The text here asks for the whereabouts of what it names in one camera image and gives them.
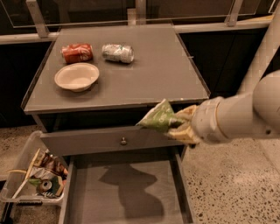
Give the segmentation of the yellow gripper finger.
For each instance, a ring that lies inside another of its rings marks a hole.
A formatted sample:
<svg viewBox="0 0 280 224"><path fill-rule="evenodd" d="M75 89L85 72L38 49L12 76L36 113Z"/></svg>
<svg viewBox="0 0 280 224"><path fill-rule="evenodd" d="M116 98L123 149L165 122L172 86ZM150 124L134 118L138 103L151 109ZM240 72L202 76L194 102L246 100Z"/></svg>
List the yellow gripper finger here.
<svg viewBox="0 0 280 224"><path fill-rule="evenodd" d="M200 138L195 135L191 127L182 130L170 129L168 135L184 144L198 144L200 142Z"/></svg>
<svg viewBox="0 0 280 224"><path fill-rule="evenodd" d="M197 105L191 105L186 108L183 108L175 114L175 117L179 121L190 122L192 120L193 115L196 112L197 108L198 108Z"/></svg>

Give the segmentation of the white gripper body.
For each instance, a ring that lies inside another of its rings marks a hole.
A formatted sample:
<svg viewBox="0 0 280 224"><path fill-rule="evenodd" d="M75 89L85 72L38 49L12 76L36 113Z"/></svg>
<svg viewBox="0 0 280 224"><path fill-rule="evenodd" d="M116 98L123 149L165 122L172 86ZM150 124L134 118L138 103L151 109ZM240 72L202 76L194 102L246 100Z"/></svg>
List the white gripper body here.
<svg viewBox="0 0 280 224"><path fill-rule="evenodd" d="M191 127L195 135L207 144L224 144L229 142L227 136L218 124L218 106L223 101L216 97L203 101L195 110Z"/></svg>

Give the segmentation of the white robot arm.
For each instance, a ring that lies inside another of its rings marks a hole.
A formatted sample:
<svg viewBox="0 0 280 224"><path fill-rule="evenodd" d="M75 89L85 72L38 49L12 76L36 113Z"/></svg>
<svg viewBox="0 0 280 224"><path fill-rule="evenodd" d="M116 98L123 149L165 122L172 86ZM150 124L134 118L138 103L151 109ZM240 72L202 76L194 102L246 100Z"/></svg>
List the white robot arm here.
<svg viewBox="0 0 280 224"><path fill-rule="evenodd" d="M177 113L186 120L168 135L185 144L223 144L235 138L280 137L280 71L267 74L254 90L216 97Z"/></svg>

